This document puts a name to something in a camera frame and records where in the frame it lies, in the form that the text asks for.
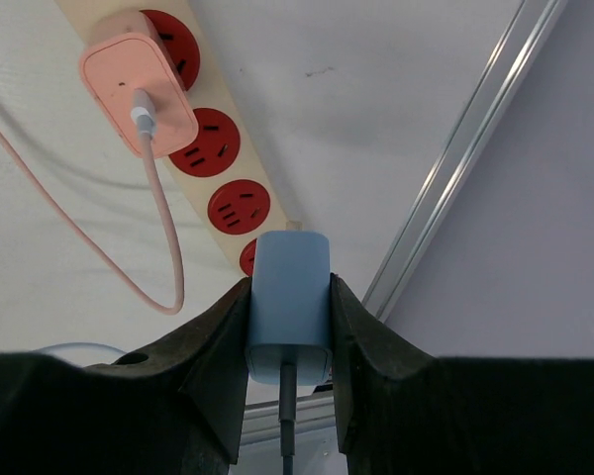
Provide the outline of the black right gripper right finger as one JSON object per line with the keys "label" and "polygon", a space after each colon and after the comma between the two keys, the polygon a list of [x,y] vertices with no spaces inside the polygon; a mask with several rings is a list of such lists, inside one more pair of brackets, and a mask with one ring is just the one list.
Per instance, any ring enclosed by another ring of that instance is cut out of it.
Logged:
{"label": "black right gripper right finger", "polygon": [[330,283],[351,474],[594,474],[594,359],[434,357]]}

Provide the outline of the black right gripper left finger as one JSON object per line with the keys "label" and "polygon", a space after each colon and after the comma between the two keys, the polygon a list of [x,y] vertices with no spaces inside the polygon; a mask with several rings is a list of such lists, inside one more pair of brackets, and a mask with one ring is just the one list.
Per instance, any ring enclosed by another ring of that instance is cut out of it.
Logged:
{"label": "black right gripper left finger", "polygon": [[251,282],[111,364],[0,353],[0,474],[225,474],[239,457]]}

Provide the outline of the blue charger plug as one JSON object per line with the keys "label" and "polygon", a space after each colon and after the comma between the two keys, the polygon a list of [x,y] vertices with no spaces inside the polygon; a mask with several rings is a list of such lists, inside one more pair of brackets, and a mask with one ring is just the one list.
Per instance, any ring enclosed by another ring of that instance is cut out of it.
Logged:
{"label": "blue charger plug", "polygon": [[252,380],[277,384],[284,364],[299,386],[317,386],[332,366],[330,243],[315,232],[261,235],[251,281],[246,359]]}

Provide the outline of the pink charger plug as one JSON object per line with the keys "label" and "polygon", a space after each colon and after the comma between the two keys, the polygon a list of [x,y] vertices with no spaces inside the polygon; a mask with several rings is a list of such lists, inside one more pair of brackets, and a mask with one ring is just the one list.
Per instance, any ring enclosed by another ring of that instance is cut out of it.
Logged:
{"label": "pink charger plug", "polygon": [[139,10],[103,18],[79,60],[82,82],[125,146],[143,155],[140,132],[156,158],[193,142],[199,132],[186,88],[153,22]]}

